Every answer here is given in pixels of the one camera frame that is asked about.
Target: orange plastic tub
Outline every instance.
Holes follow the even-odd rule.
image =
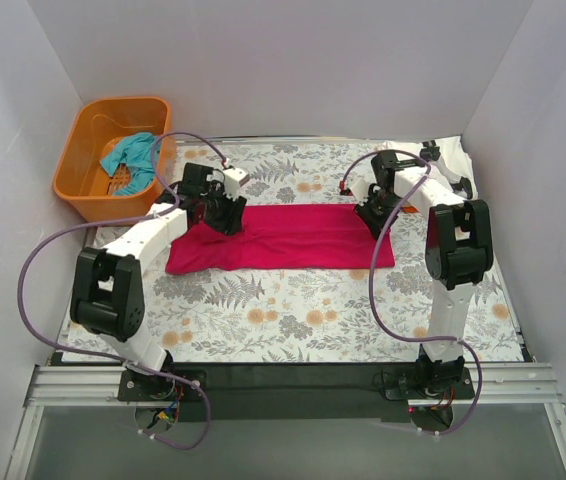
[[[100,160],[124,137],[140,132],[154,135],[170,131],[170,106],[156,97],[126,97],[98,100],[77,115],[56,173],[54,192],[72,204],[90,222],[144,215],[163,187],[155,178],[142,192],[112,195],[130,180],[121,166],[112,178]],[[158,171],[166,175],[176,157],[176,141],[161,144]]]

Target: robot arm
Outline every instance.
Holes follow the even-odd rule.
[[[392,209],[423,177],[425,168],[414,160],[398,160],[391,151],[376,155],[372,168],[377,183],[358,180],[350,190],[358,200],[355,212],[378,238]],[[487,204],[466,200],[429,178],[409,201],[428,220],[425,263],[433,279],[433,302],[427,336],[462,338],[476,285],[493,263]],[[442,391],[458,381],[463,365],[461,346],[455,342],[421,345],[417,367],[429,390]]]
[[[166,370],[172,363],[143,322],[142,275],[148,265],[199,221],[226,235],[241,230],[246,199],[239,196],[239,189],[249,177],[236,168],[221,174],[222,182],[214,180],[211,167],[186,164],[183,180],[172,186],[179,195],[179,208],[159,215],[175,202],[165,192],[150,208],[149,215],[156,218],[137,223],[101,249],[84,248],[77,258],[70,317],[128,359],[131,369],[140,364]]]

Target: teal cloth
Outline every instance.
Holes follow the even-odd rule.
[[[114,195],[133,195],[142,192],[154,179],[154,169],[150,161],[150,149],[155,137],[151,133],[142,132],[125,137],[114,149],[101,159],[101,166],[110,178],[119,165],[126,165],[130,171],[130,183],[118,189]],[[159,146],[156,147],[158,159]]]

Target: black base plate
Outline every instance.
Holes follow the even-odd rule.
[[[414,363],[192,363],[179,365],[173,373],[201,383],[214,405],[215,420],[381,418],[407,423],[407,400],[425,398],[414,372]],[[467,380],[470,375],[464,369],[463,380],[454,385],[454,398],[474,398]],[[129,381],[126,371],[120,401],[157,401],[136,385],[128,388]],[[186,388],[179,421],[203,421],[200,400],[196,391]]]

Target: floral pattern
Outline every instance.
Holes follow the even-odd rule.
[[[375,143],[221,144],[233,165],[250,173],[248,204],[352,203],[338,194],[347,166]],[[217,165],[207,148],[182,146],[174,178],[186,161]],[[373,180],[369,164],[353,172]],[[125,227],[101,228],[102,246]],[[378,269],[375,296],[395,332],[425,336],[432,280],[424,264],[426,222],[401,214],[392,227],[396,267]],[[368,270],[206,270],[164,273],[169,249],[144,273],[145,322],[179,362],[413,361],[418,344],[393,340],[376,325],[367,297]],[[109,351],[78,325],[65,332],[74,347]],[[520,361],[521,350],[496,270],[485,275],[469,310],[466,340],[486,361]],[[88,357],[65,354],[67,361]]]

